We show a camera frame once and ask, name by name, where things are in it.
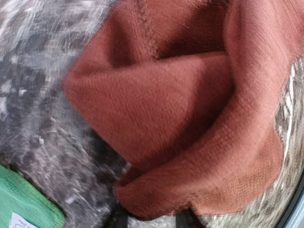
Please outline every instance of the green towel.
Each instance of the green towel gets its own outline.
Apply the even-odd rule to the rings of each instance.
[[[0,165],[0,228],[21,228],[25,221],[29,228],[62,228],[65,218],[29,182]]]

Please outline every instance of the fabric fold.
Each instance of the fabric fold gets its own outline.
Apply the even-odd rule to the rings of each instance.
[[[124,0],[64,81],[132,164],[114,193],[154,219],[242,210],[278,177],[272,122],[301,52],[300,0]]]

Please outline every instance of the knit garment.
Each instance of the knit garment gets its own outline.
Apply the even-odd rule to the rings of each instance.
[[[13,213],[37,228],[62,228],[65,221],[63,213],[52,202],[20,175],[3,166],[0,166],[0,205],[1,228],[11,227]],[[21,228],[22,223],[13,227]]]
[[[132,164],[114,194],[154,219],[242,210],[278,177],[278,98],[302,0],[122,0],[67,74],[67,99]]]

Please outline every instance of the marble surface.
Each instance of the marble surface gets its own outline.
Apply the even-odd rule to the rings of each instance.
[[[112,186],[126,162],[65,99],[67,70],[106,19],[115,0],[0,1],[0,164],[26,177],[66,214],[64,228],[101,228],[114,204]],[[276,127],[285,143],[282,174],[244,211],[201,217],[210,228],[271,228],[303,169],[303,67],[291,72]],[[131,228],[174,228],[175,218]]]

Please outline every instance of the reddish-brown fabric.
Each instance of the reddish-brown fabric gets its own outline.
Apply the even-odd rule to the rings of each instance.
[[[64,81],[132,164],[114,193],[144,219],[242,210],[278,177],[272,126],[304,36],[302,0],[124,0]]]

